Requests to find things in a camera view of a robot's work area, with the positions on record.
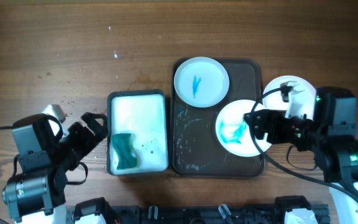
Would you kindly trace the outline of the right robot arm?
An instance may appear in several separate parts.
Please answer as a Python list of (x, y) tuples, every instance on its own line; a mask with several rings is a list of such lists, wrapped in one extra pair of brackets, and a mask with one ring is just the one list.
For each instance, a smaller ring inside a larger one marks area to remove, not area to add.
[(323, 171), (323, 180), (297, 173), (267, 154), (265, 160), (297, 178), (325, 185), (350, 197), (358, 204), (358, 139), (356, 139), (357, 98), (341, 87), (316, 90), (313, 119), (286, 118), (277, 110), (257, 110), (244, 114), (253, 143), (266, 139), (270, 144), (290, 143), (298, 151), (311, 151), (314, 163)]

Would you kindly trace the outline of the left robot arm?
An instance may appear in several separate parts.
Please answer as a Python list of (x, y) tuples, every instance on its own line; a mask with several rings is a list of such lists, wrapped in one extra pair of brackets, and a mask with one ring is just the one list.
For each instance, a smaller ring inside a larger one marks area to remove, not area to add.
[(18, 155), (13, 172), (2, 190), (11, 219), (17, 223), (38, 211), (45, 215), (65, 204), (64, 188), (70, 184), (66, 172), (75, 170), (108, 134), (108, 118), (104, 114), (84, 113), (82, 123), (68, 128), (68, 135), (59, 127), (54, 133), (51, 123), (59, 120), (49, 114), (35, 114), (13, 124)]

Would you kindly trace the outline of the white plate blue smear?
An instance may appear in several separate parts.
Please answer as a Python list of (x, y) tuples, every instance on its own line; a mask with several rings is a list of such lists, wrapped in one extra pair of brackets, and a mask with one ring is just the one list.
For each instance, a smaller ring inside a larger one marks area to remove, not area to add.
[(228, 152), (241, 157), (260, 155), (250, 136), (244, 115), (250, 113), (255, 101), (237, 100), (226, 105), (218, 114), (215, 132), (218, 141)]

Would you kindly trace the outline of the green yellow sponge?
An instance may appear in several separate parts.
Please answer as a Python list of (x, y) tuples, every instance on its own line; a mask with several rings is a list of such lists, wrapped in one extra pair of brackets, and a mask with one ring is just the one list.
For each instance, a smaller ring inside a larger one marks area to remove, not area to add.
[(117, 154), (117, 170), (137, 168), (140, 163), (139, 155), (133, 147), (135, 135), (119, 133), (111, 136), (111, 144)]

